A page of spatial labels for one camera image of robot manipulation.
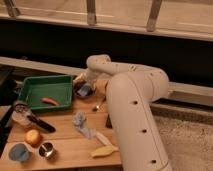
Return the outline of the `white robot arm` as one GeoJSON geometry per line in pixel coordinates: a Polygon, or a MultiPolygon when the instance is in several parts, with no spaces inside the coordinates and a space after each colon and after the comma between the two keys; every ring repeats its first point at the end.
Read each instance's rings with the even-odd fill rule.
{"type": "Polygon", "coordinates": [[[87,58],[80,78],[93,83],[108,74],[106,100],[124,171],[172,171],[150,103],[168,91],[169,78],[160,68],[113,62],[107,55],[87,58]]]}

